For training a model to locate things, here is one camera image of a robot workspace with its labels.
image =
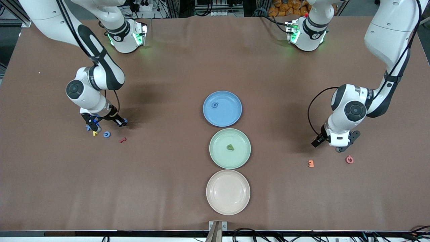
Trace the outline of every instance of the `plate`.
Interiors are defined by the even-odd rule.
[[[246,208],[251,188],[246,178],[234,170],[215,173],[206,186],[209,205],[222,215],[234,215]]]
[[[251,155],[248,137],[237,129],[227,128],[218,131],[209,143],[212,160],[224,169],[243,166]]]
[[[227,127],[239,120],[242,114],[242,103],[231,92],[214,92],[203,103],[203,114],[212,125]]]

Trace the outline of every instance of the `table surface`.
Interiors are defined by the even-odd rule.
[[[147,46],[131,54],[116,52],[97,21],[84,22],[126,75],[118,95],[129,125],[102,121],[108,139],[86,131],[65,95],[75,71],[91,62],[74,46],[23,29],[0,88],[0,229],[204,230],[209,220],[260,230],[428,224],[430,68],[419,41],[388,112],[366,118],[353,146],[339,154],[310,144],[306,111],[319,91],[344,83],[377,88],[382,79],[385,65],[363,41],[370,21],[335,17],[325,42],[306,53],[264,19],[157,19]],[[221,170],[208,148],[221,128],[204,119],[202,105],[218,90],[241,99],[232,128],[252,144],[237,169],[251,199],[233,216],[217,214],[205,196]],[[311,109],[316,127],[331,114],[332,93]]]

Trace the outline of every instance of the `pile of orange objects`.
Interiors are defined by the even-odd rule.
[[[306,0],[272,0],[273,6],[269,8],[267,15],[269,17],[283,17],[291,14],[305,16],[312,9],[312,6]]]

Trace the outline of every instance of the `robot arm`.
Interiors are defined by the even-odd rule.
[[[321,134],[312,142],[313,146],[317,147],[327,140],[342,152],[359,136],[358,131],[350,130],[359,125],[364,117],[379,117],[387,111],[409,60],[409,36],[422,13],[417,1],[420,6],[426,6],[428,2],[381,0],[365,35],[366,47],[387,65],[381,84],[375,90],[351,84],[340,86],[332,97],[333,114],[321,127]],[[301,50],[312,51],[321,44],[326,26],[333,16],[330,6],[333,2],[309,1],[313,8],[308,18],[299,18],[293,23],[295,28],[291,28],[294,33],[289,35],[289,39],[294,45]]]
[[[71,0],[94,14],[108,33],[111,44],[121,53],[130,53],[144,45],[146,24],[125,19],[117,7],[126,0]]]
[[[94,33],[71,14],[63,0],[21,0],[20,3],[44,35],[80,47],[93,61],[93,66],[80,68],[66,88],[68,98],[80,107],[80,113],[91,129],[101,131],[96,117],[124,126],[126,122],[118,115],[116,107],[99,92],[120,89],[124,84],[124,73]]]

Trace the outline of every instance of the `plate rim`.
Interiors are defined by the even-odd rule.
[[[233,213],[233,214],[226,214],[226,213],[221,213],[221,212],[219,212],[219,211],[217,211],[213,206],[212,206],[212,204],[211,204],[211,202],[209,201],[209,197],[208,197],[208,194],[209,194],[209,192],[208,192],[208,188],[209,188],[209,184],[211,183],[211,181],[213,180],[213,177],[215,177],[218,173],[224,173],[224,172],[233,172],[234,174],[237,174],[237,175],[239,175],[240,177],[242,177],[245,181],[246,181],[246,184],[245,184],[245,188],[246,189],[248,189],[248,195],[246,196],[246,203],[245,203],[245,206],[243,206],[243,208],[240,210],[240,211],[238,211],[238,212],[236,212],[236,213]],[[235,170],[231,170],[231,169],[224,169],[224,170],[221,170],[221,171],[217,171],[217,172],[215,172],[212,176],[211,176],[211,178],[209,178],[209,181],[208,181],[208,183],[207,183],[207,185],[206,185],[206,200],[208,201],[208,203],[209,203],[209,206],[215,211],[215,212],[217,212],[217,213],[219,213],[219,214],[222,214],[222,215],[227,215],[227,216],[231,216],[231,215],[236,215],[236,214],[238,214],[238,213],[240,213],[240,212],[242,212],[247,206],[248,206],[248,204],[249,204],[249,200],[251,200],[251,186],[249,185],[249,181],[248,181],[248,179],[242,174],[242,173],[240,173],[240,172],[238,172],[238,171],[235,171]]]
[[[239,106],[240,106],[240,112],[239,112],[239,115],[237,116],[237,118],[232,123],[230,123],[228,125],[225,125],[225,126],[216,125],[216,124],[212,123],[211,121],[209,121],[207,113],[205,112],[205,105],[207,104],[209,97],[212,96],[212,95],[215,95],[216,93],[222,93],[222,92],[229,93],[230,95],[233,95],[239,101]],[[203,102],[203,116],[205,116],[205,119],[210,124],[212,124],[213,126],[216,126],[216,127],[228,127],[228,126],[231,126],[231,125],[235,124],[240,119],[240,117],[242,116],[242,111],[243,111],[242,101],[240,101],[239,97],[236,94],[234,94],[233,92],[226,91],[226,90],[220,90],[220,91],[216,91],[216,92],[213,92],[213,93],[209,94],[206,97],[205,101]]]
[[[212,154],[212,152],[211,152],[211,147],[213,147],[213,143],[214,143],[214,138],[215,138],[215,136],[217,136],[217,134],[218,134],[218,133],[223,132],[223,131],[225,131],[225,130],[234,130],[234,131],[238,131],[239,133],[243,134],[243,135],[245,136],[245,138],[248,140],[248,144],[249,144],[249,154],[248,154],[248,156],[246,157],[246,160],[245,160],[242,164],[240,164],[239,166],[237,166],[237,167],[227,168],[227,167],[223,167],[223,166],[221,166],[220,164],[218,164],[218,163],[215,161],[215,159],[214,159],[214,157],[213,157],[213,154]],[[221,167],[221,168],[223,168],[223,169],[227,169],[227,170],[237,169],[237,168],[239,168],[239,167],[243,166],[244,164],[246,164],[246,163],[248,162],[249,158],[251,157],[251,152],[252,152],[252,145],[251,145],[251,141],[249,140],[248,136],[246,136],[246,134],[245,134],[244,132],[242,132],[242,131],[240,131],[240,130],[238,130],[238,129],[235,129],[235,128],[224,128],[224,129],[222,129],[222,130],[220,130],[220,131],[216,132],[216,133],[212,136],[212,138],[211,138],[211,140],[210,140],[210,142],[209,142],[209,155],[210,155],[210,157],[211,157],[212,161],[213,161],[217,166],[219,166],[219,167]]]

